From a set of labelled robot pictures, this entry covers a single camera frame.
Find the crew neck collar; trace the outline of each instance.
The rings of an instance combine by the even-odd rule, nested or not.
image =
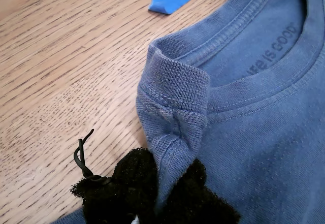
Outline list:
[[[228,0],[202,21],[152,42],[140,87],[163,105],[215,113],[261,101],[296,83],[313,66],[323,47],[323,0],[307,0],[307,16],[299,39],[269,69],[224,86],[211,87],[210,76],[197,68],[201,60],[214,55],[222,43],[240,33],[266,2]],[[196,37],[201,45],[195,46],[186,40],[186,33],[195,34],[198,29],[206,32]],[[172,48],[166,49],[166,42],[173,44],[169,45]]]

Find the black cord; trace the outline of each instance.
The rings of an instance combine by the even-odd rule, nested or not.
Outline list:
[[[92,171],[86,167],[86,163],[85,163],[83,145],[85,144],[86,140],[90,137],[90,135],[93,133],[93,131],[94,130],[92,129],[84,139],[79,139],[79,147],[75,150],[73,154],[73,158],[75,159],[75,162],[78,165],[78,167],[80,167],[80,169],[82,170],[82,175],[86,179],[105,185],[111,181],[111,178],[94,175]]]

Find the seam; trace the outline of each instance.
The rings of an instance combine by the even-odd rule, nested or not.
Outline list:
[[[249,8],[249,6],[252,5],[252,3],[254,3],[255,0],[251,0],[242,10],[241,12],[236,16],[234,17],[225,27],[223,27],[218,33],[216,33],[214,36],[212,36],[211,38],[209,38],[207,41],[205,41],[204,43],[202,43],[201,45],[197,46],[195,49],[189,51],[188,53],[176,58],[175,60],[181,60],[181,59],[184,59],[186,58],[187,56],[193,54],[194,52],[196,52],[197,50],[201,49],[203,46],[205,46],[207,43],[211,42],[213,39],[216,38],[217,35],[219,35],[222,31],[224,31],[226,28],[228,28],[229,26],[231,26],[235,20],[239,19],[241,16],[244,16],[245,12],[247,13],[248,11],[251,10],[251,8]],[[256,9],[258,9],[264,2],[266,2],[267,0],[262,0],[262,1],[256,1],[257,4],[258,4],[258,7],[256,7]],[[255,14],[255,12],[253,12],[247,19],[250,19],[253,15]]]
[[[315,57],[315,54],[309,59],[309,61],[308,61],[308,63],[305,65],[305,66],[303,66],[303,68],[301,68],[293,77],[291,77],[289,80],[287,80],[286,82],[289,82],[289,83],[292,83],[298,76],[299,76],[299,74],[306,68],[306,67],[308,67],[308,65],[310,65],[310,61],[311,60],[313,60],[314,59],[314,57]],[[209,107],[208,109],[210,110],[210,109],[222,109],[222,108],[227,108],[227,107],[231,107],[231,106],[235,106],[235,105],[237,105],[237,104],[240,104],[240,103],[242,103],[242,102],[246,102],[246,101],[251,101],[251,100],[254,100],[254,99],[257,99],[257,98],[259,98],[259,97],[261,97],[261,96],[264,96],[264,95],[266,95],[266,94],[269,94],[269,93],[272,93],[273,91],[275,91],[275,90],[278,90],[278,89],[280,89],[281,87],[283,87],[284,86],[284,84],[285,83],[282,83],[281,85],[279,85],[279,86],[277,86],[276,88],[274,88],[274,89],[272,89],[272,90],[270,90],[270,91],[268,91],[268,92],[265,92],[265,93],[262,93],[262,94],[260,94],[260,95],[258,95],[258,96],[255,96],[255,97],[253,97],[253,98],[249,98],[249,99],[246,99],[246,100],[242,100],[242,101],[238,101],[238,102],[236,102],[236,103],[233,103],[233,104],[231,104],[231,105],[227,105],[227,106],[219,106],[219,107]]]
[[[154,90],[153,88],[151,88],[151,87],[148,86],[148,85],[139,85],[139,86],[141,87],[141,89],[142,89],[145,93],[146,93],[145,89],[148,89],[149,91],[153,92],[154,94],[156,94],[156,95],[158,95],[158,96],[160,96],[160,97],[163,97],[163,98],[165,98],[165,99],[167,99],[167,100],[177,101],[177,102],[181,102],[181,103],[184,103],[184,104],[187,104],[187,105],[199,106],[199,107],[201,107],[201,108],[203,108],[203,109],[206,109],[206,108],[207,108],[207,107],[203,106],[202,104],[197,104],[197,103],[192,103],[192,102],[185,102],[185,101],[182,101],[182,100],[179,100],[179,99],[170,98],[170,97],[168,97],[168,96],[166,96],[166,95],[163,95],[162,93],[157,92],[156,90]]]
[[[269,106],[272,106],[272,105],[274,105],[274,104],[276,104],[276,103],[278,103],[278,102],[280,102],[280,101],[282,101],[282,100],[284,100],[284,99],[290,97],[291,95],[297,93],[297,92],[298,92],[300,89],[302,89],[306,84],[308,84],[308,82],[309,82],[309,81],[314,77],[315,72],[314,72],[314,71],[310,71],[310,73],[311,73],[311,74],[310,74],[310,77],[305,81],[305,83],[302,84],[299,88],[296,88],[296,91],[294,91],[294,92],[288,94],[287,96],[285,96],[285,97],[283,97],[283,98],[281,98],[281,99],[279,99],[279,100],[276,100],[275,102],[273,102],[273,103],[271,103],[271,104],[269,104],[269,105],[266,105],[266,106],[264,106],[264,107],[262,107],[262,108],[259,108],[258,110],[250,111],[250,112],[248,112],[248,113],[241,114],[241,115],[238,115],[238,116],[233,116],[233,117],[230,117],[230,118],[227,118],[227,119],[224,119],[224,120],[213,120],[213,121],[208,122],[208,124],[215,123],[215,122],[224,122],[224,121],[229,121],[229,120],[231,120],[231,119],[235,119],[235,118],[238,118],[238,117],[251,115],[251,114],[254,114],[254,113],[256,113],[256,112],[262,111],[262,110],[268,108]]]

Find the wood grain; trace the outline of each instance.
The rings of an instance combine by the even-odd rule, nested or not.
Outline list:
[[[49,223],[81,206],[73,161],[110,175],[145,146],[135,110],[149,43],[225,0],[191,0],[170,16],[151,0],[0,0],[0,223]]]

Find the stitching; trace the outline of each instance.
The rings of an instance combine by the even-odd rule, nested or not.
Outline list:
[[[187,104],[187,105],[199,106],[199,107],[201,107],[201,108],[203,108],[203,109],[207,109],[207,107],[203,106],[202,104],[196,104],[196,103],[191,103],[191,102],[185,102],[185,101],[181,101],[181,100],[179,100],[179,99],[170,98],[170,97],[168,97],[168,96],[166,96],[166,95],[163,95],[162,93],[159,93],[159,92],[157,92],[156,90],[150,88],[148,85],[140,85],[140,87],[142,88],[143,91],[144,91],[145,89],[148,89],[148,90],[150,90],[151,92],[153,92],[154,94],[156,94],[156,95],[158,95],[158,96],[160,96],[160,97],[163,97],[163,98],[165,98],[165,99],[167,99],[167,100],[172,100],[172,101],[176,101],[176,102],[181,102],[181,103],[184,103],[184,104]]]
[[[178,57],[178,58],[176,58],[175,60],[180,60],[180,59],[184,59],[184,58],[186,58],[187,56],[189,56],[189,55],[191,55],[191,54],[193,54],[194,52],[196,52],[197,50],[199,50],[199,49],[201,49],[203,46],[205,46],[207,43],[209,43],[209,42],[211,42],[211,41],[213,41],[215,38],[216,38],[216,36],[217,35],[219,35],[222,31],[224,31],[226,28],[228,28],[228,26],[233,26],[233,24],[234,24],[234,22],[237,20],[237,19],[239,19],[239,18],[241,18],[241,17],[243,17],[245,14],[247,14],[249,11],[251,11],[252,10],[252,8],[249,8],[249,6],[252,6],[253,4],[254,4],[254,2],[257,2],[258,3],[258,6],[256,7],[256,9],[253,11],[253,13],[252,14],[250,14],[248,17],[247,17],[247,19],[250,19],[252,16],[254,16],[256,13],[256,11],[258,10],[258,8],[259,7],[261,7],[262,6],[262,4],[263,3],[265,3],[265,2],[267,2],[268,0],[264,0],[264,1],[259,1],[259,0],[251,0],[242,10],[241,10],[241,12],[236,16],[236,17],[234,17],[234,19],[232,20],[232,21],[230,21],[225,27],[223,27],[218,33],[216,33],[214,36],[212,36],[211,38],[209,38],[206,42],[204,42],[203,44],[201,44],[201,45],[199,45],[199,46],[197,46],[195,49],[193,49],[193,50],[191,50],[191,51],[189,51],[188,53],[186,53],[186,54],[184,54],[184,55],[182,55],[182,56],[180,56],[180,57]],[[238,31],[240,28],[241,28],[241,26],[242,25],[244,25],[245,24],[245,22],[242,22],[242,23],[240,23],[240,25],[239,25],[239,27],[236,29],[236,30],[234,30],[234,33],[236,32],[236,31]]]
[[[301,69],[300,69],[300,70],[299,70],[299,71],[298,71],[298,72],[297,72],[297,73],[296,73],[292,78],[290,78],[287,82],[289,82],[289,83],[293,82],[293,80],[295,80],[295,78],[296,78],[297,76],[299,76],[299,73],[301,73],[301,71],[304,70],[304,69],[309,65],[310,60],[312,60],[312,59],[314,58],[314,56],[315,56],[315,54],[311,57],[311,59],[309,59],[308,63],[307,63],[303,68],[301,68]],[[231,105],[227,105],[227,106],[209,107],[208,109],[209,109],[209,110],[210,110],[210,109],[222,109],[222,108],[227,108],[227,107],[230,107],[230,106],[235,106],[235,105],[237,105],[237,104],[239,104],[239,103],[242,103],[242,102],[251,101],[251,100],[257,99],[257,98],[259,98],[259,97],[261,97],[261,96],[263,96],[263,95],[269,94],[269,93],[271,93],[271,92],[273,92],[273,91],[275,91],[275,90],[281,88],[283,85],[284,85],[284,83],[281,84],[281,85],[279,85],[279,86],[277,86],[276,88],[274,88],[274,89],[268,91],[268,92],[262,93],[262,94],[260,94],[260,95],[258,95],[258,96],[253,97],[253,98],[249,98],[249,99],[246,99],[246,100],[238,101],[238,102],[236,102],[236,103],[233,103],[233,104],[231,104]]]
[[[287,95],[287,96],[285,96],[285,97],[283,97],[283,98],[281,98],[281,99],[279,99],[279,100],[277,100],[277,101],[275,101],[275,102],[273,102],[273,103],[271,103],[271,104],[269,104],[269,105],[267,105],[267,106],[265,106],[265,107],[263,107],[263,108],[260,108],[260,109],[258,109],[258,110],[251,111],[251,112],[248,112],[248,113],[245,113],[245,114],[241,114],[241,115],[238,115],[238,116],[230,117],[230,118],[227,118],[227,119],[225,119],[225,120],[214,120],[214,121],[210,121],[208,124],[211,124],[211,123],[214,123],[214,122],[229,121],[229,120],[231,120],[231,119],[235,119],[235,118],[242,117],[242,116],[247,116],[247,115],[254,114],[254,113],[256,113],[256,112],[262,111],[262,110],[268,108],[269,106],[272,106],[272,105],[276,104],[277,102],[282,101],[282,100],[284,100],[284,99],[290,97],[291,95],[297,93],[297,92],[298,92],[301,88],[303,88],[303,87],[304,87],[304,86],[309,82],[309,80],[312,79],[313,76],[315,75],[315,72],[314,72],[314,71],[310,71],[310,73],[311,73],[311,74],[310,74],[310,77],[305,81],[305,83],[304,83],[303,85],[301,85],[299,88],[297,88],[296,91],[290,93],[289,95]]]

